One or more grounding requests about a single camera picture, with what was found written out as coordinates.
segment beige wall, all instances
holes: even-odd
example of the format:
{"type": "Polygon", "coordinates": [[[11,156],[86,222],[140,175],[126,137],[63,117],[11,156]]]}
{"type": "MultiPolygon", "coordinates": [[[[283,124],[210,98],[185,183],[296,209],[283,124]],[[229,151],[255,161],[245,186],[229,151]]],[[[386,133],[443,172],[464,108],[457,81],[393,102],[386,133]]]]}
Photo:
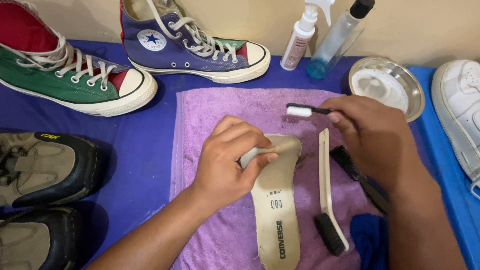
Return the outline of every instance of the beige wall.
{"type": "MultiPolygon", "coordinates": [[[[119,0],[30,0],[45,22],[67,38],[120,42],[119,0]]],[[[377,0],[366,30],[347,55],[383,55],[403,64],[439,66],[480,58],[480,0],[377,0]]],[[[281,55],[301,0],[177,0],[187,16],[212,36],[248,39],[281,55]]],[[[332,18],[353,0],[336,0],[332,18]]],[[[328,26],[319,15],[314,42],[328,26]]]]}

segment blue liquid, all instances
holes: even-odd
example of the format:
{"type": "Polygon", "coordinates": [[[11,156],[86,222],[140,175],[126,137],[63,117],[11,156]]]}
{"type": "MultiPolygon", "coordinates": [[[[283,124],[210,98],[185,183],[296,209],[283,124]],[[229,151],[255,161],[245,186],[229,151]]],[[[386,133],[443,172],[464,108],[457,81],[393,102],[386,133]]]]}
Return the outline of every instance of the blue liquid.
{"type": "Polygon", "coordinates": [[[330,73],[332,68],[325,60],[321,58],[312,58],[307,65],[307,74],[310,78],[323,80],[330,73]]]}

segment sneaker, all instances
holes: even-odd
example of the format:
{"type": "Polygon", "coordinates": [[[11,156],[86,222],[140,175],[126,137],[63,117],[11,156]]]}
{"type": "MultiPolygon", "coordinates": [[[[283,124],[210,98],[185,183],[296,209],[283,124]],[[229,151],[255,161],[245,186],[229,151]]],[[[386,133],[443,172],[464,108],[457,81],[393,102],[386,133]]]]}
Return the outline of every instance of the sneaker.
{"type": "Polygon", "coordinates": [[[0,220],[0,268],[69,270],[76,261],[80,216],[72,208],[34,209],[0,220]]]}
{"type": "Polygon", "coordinates": [[[98,147],[68,134],[0,134],[0,206],[61,204],[97,183],[98,147]]]}
{"type": "Polygon", "coordinates": [[[0,25],[0,83],[13,90],[100,116],[138,109],[156,93],[147,72],[74,49],[32,4],[0,0],[0,25]]]}
{"type": "Polygon", "coordinates": [[[480,64],[470,60],[448,62],[433,76],[432,101],[452,144],[456,158],[472,180],[470,192],[480,187],[480,64]]]}
{"type": "Polygon", "coordinates": [[[156,74],[196,74],[217,83],[255,79],[268,69],[262,45],[211,37],[174,0],[121,0],[121,39],[134,67],[156,74]]]}

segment white spray bottle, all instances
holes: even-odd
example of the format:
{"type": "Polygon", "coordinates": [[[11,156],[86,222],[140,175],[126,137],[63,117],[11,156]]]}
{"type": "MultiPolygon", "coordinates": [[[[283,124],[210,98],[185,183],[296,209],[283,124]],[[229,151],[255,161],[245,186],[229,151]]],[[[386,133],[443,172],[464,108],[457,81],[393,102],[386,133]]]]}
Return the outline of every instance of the white spray bottle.
{"type": "Polygon", "coordinates": [[[305,54],[308,43],[315,33],[315,23],[318,16],[317,7],[323,10],[328,26],[330,26],[330,6],[334,3],[335,0],[305,0],[305,12],[293,26],[292,37],[282,60],[280,60],[280,65],[283,69],[288,71],[294,70],[305,54]]]}

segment white leather sneaker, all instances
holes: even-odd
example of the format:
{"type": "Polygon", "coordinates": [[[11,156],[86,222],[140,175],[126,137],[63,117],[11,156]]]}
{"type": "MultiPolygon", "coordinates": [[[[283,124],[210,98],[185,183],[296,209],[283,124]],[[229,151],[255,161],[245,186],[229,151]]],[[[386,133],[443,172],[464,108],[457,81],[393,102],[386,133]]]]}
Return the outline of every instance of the white leather sneaker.
{"type": "Polygon", "coordinates": [[[480,64],[471,60],[448,62],[433,76],[432,100],[456,158],[472,180],[470,192],[478,199],[480,187],[480,64]]]}

